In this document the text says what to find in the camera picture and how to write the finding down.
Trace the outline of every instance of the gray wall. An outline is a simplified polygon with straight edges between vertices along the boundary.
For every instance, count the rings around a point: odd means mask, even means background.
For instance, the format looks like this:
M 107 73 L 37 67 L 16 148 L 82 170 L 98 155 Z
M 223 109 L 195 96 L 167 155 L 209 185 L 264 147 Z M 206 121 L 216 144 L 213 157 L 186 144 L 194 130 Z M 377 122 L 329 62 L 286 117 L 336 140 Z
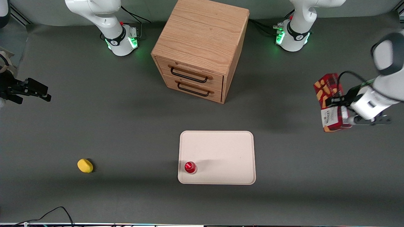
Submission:
M 293 9 L 288 0 L 215 0 L 250 10 L 250 18 L 267 19 L 286 15 Z M 88 25 L 88 20 L 73 14 L 64 0 L 11 0 L 34 23 L 46 25 Z M 152 21 L 166 21 L 177 0 L 122 0 L 122 5 Z M 399 0 L 347 0 L 339 8 L 320 8 L 319 17 L 373 16 L 389 12 Z M 119 20 L 132 22 L 133 18 L 120 10 Z

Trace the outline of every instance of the white tray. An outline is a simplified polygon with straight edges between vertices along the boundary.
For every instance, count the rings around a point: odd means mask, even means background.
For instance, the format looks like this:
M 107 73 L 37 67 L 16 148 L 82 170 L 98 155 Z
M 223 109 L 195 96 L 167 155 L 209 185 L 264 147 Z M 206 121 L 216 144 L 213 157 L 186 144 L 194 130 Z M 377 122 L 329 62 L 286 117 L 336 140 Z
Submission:
M 197 166 L 194 174 L 185 163 Z M 248 131 L 184 131 L 178 180 L 183 184 L 251 185 L 255 182 L 254 138 Z

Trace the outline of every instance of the red box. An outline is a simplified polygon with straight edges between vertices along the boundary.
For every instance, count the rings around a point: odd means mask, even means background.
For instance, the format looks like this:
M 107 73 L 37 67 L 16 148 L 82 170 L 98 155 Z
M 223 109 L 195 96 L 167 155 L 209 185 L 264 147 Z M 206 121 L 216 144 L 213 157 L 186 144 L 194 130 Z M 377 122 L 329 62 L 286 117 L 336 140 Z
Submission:
M 337 94 L 338 74 L 326 74 L 316 83 L 314 90 L 317 94 L 317 100 L 321 107 L 321 119 L 324 132 L 336 132 L 342 129 L 351 128 L 348 123 L 349 113 L 345 106 L 326 107 L 326 99 L 329 97 L 342 96 L 343 90 L 339 85 L 339 94 Z

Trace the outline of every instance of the yellow sponge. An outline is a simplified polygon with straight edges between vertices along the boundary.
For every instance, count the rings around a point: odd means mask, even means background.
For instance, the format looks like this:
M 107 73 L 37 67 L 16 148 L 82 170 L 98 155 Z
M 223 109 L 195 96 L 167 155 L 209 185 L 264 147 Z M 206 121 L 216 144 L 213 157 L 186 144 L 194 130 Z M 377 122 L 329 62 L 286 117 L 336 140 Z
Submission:
M 93 171 L 93 164 L 87 159 L 80 159 L 77 162 L 77 167 L 80 169 L 81 172 L 91 173 Z

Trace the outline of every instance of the black cable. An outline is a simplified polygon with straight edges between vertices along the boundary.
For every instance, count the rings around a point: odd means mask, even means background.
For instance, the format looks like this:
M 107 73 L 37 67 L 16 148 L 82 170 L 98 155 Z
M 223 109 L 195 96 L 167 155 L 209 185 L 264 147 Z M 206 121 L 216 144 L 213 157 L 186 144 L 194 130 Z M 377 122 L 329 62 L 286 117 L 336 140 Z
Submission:
M 10 66 L 10 64 L 8 63 L 7 59 L 5 57 L 3 57 L 3 55 L 0 55 L 0 58 L 4 61 L 4 64 L 7 66 Z
M 67 212 L 67 210 L 66 210 L 64 207 L 58 206 L 58 207 L 56 207 L 55 209 L 53 209 L 53 210 L 47 212 L 46 214 L 44 214 L 44 215 L 43 215 L 42 217 L 40 217 L 39 219 L 31 219 L 31 220 L 22 221 L 22 222 L 20 222 L 20 223 L 17 223 L 17 224 L 15 224 L 15 225 L 12 225 L 11 227 L 15 227 L 15 226 L 21 225 L 21 224 L 23 224 L 23 223 L 25 223 L 25 222 L 39 221 L 39 220 L 41 220 L 42 218 L 44 218 L 46 215 L 48 215 L 49 213 L 51 213 L 52 211 L 54 211 L 54 210 L 56 210 L 56 209 L 58 209 L 58 208 L 62 208 L 62 209 L 66 212 L 67 216 L 69 217 L 70 223 L 71 223 L 72 226 L 73 226 L 73 225 L 74 225 L 74 224 L 73 224 L 73 220 L 72 220 L 72 217 L 70 216 L 69 212 Z
M 270 32 L 268 32 L 268 31 L 265 31 L 265 29 L 263 29 L 262 27 L 260 27 L 260 23 L 258 22 L 258 23 L 255 23 L 255 22 L 257 22 L 257 21 L 255 21 L 255 20 L 251 20 L 251 19 L 248 19 L 250 22 L 252 22 L 258 29 L 260 29 L 261 31 L 263 31 L 264 33 L 266 33 L 266 34 L 268 34 L 268 35 L 271 35 L 271 36 L 273 36 L 274 34 L 273 33 L 270 33 Z
M 138 18 L 141 18 L 141 19 L 143 19 L 143 20 L 145 20 L 145 21 L 151 23 L 151 21 L 149 21 L 148 19 L 143 18 L 143 17 L 141 17 L 141 16 L 138 16 L 138 15 L 136 15 L 136 14 L 134 14 L 134 13 L 131 13 L 131 12 L 127 11 L 127 10 L 125 9 L 125 7 L 121 6 L 121 8 L 122 8 L 125 12 L 129 13 L 130 15 L 135 16 L 135 17 L 138 17 Z
M 138 35 L 139 39 L 142 37 L 142 34 L 143 34 L 143 23 L 140 24 L 140 34 Z
M 262 27 L 273 28 L 271 25 L 266 25 L 266 24 L 263 24 L 263 23 L 258 22 L 258 21 L 256 21 L 256 20 L 253 20 L 253 19 L 248 19 L 248 21 L 251 21 L 251 22 L 253 22 L 254 24 L 258 24 L 258 25 L 260 25 L 260 26 L 262 26 Z
M 135 18 L 140 24 L 142 24 L 142 22 L 141 22 L 137 17 L 133 16 L 133 15 L 130 14 L 130 13 L 129 13 L 129 15 L 130 15 L 131 17 Z
M 337 80 L 337 94 L 338 94 L 338 95 L 340 94 L 339 81 L 340 81 L 340 79 L 341 79 L 341 76 L 344 75 L 344 74 L 346 74 L 346 73 L 355 76 L 355 77 L 356 77 L 358 80 L 360 80 L 362 83 L 366 83 L 366 82 L 367 82 L 367 80 L 366 80 L 365 78 L 363 78 L 361 75 L 357 74 L 356 72 L 353 72 L 353 71 L 343 71 L 343 72 L 338 76 L 338 80 Z M 376 90 L 376 89 L 373 87 L 372 84 L 368 84 L 368 86 L 369 86 L 372 90 L 374 90 L 376 93 L 378 93 L 379 95 L 381 95 L 381 96 L 383 96 L 383 97 L 385 97 L 385 98 L 391 99 L 391 100 L 396 101 L 396 102 L 404 102 L 404 100 L 395 99 L 395 98 L 393 98 L 393 97 L 390 97 L 390 96 L 388 96 L 388 95 L 383 94 L 382 92 Z
M 285 18 L 288 18 L 295 10 L 293 9 L 292 11 L 290 11 L 288 14 L 286 14 Z

